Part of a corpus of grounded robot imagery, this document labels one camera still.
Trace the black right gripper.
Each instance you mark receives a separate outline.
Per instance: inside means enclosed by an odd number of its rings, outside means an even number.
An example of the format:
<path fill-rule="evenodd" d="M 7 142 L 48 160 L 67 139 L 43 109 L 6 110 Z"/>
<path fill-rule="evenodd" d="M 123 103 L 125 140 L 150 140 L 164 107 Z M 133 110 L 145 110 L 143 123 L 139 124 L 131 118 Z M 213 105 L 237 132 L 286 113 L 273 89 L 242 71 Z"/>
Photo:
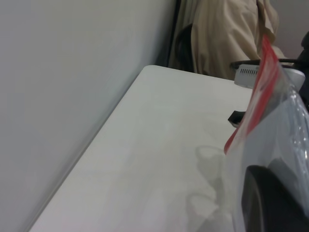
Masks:
<path fill-rule="evenodd" d="M 309 85 L 304 83 L 299 91 L 299 95 L 304 103 L 305 108 L 309 111 Z M 228 122 L 233 127 L 238 127 L 243 120 L 245 112 L 234 111 L 228 118 Z"/>

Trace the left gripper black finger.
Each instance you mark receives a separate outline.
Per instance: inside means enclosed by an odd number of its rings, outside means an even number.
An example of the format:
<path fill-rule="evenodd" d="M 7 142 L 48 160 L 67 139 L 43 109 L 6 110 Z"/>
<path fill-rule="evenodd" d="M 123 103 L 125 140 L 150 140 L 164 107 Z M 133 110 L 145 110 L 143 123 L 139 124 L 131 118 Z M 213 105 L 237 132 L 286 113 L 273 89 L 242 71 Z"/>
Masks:
<path fill-rule="evenodd" d="M 274 173 L 247 167 L 243 186 L 243 219 L 247 232 L 307 232 L 309 218 Z"/>

